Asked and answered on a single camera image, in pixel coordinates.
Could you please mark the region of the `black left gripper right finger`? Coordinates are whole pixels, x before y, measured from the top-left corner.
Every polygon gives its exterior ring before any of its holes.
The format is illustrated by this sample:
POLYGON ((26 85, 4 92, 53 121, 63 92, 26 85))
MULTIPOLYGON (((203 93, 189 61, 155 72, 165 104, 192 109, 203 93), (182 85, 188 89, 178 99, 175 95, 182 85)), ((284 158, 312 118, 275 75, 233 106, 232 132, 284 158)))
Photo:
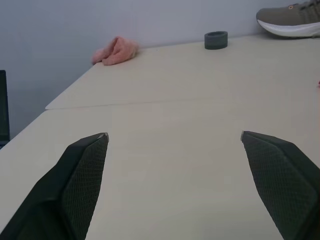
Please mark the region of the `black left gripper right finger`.
POLYGON ((320 169, 293 143, 241 134, 256 190, 285 240, 320 238, 320 169))

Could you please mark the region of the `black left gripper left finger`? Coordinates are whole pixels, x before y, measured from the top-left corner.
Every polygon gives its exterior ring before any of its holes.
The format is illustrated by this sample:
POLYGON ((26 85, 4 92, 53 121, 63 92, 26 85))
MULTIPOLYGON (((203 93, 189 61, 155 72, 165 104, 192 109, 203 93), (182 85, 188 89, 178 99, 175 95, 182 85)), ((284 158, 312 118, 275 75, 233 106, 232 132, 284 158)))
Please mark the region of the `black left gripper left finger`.
POLYGON ((84 240, 99 198, 106 132, 69 145, 2 230, 2 240, 84 240))

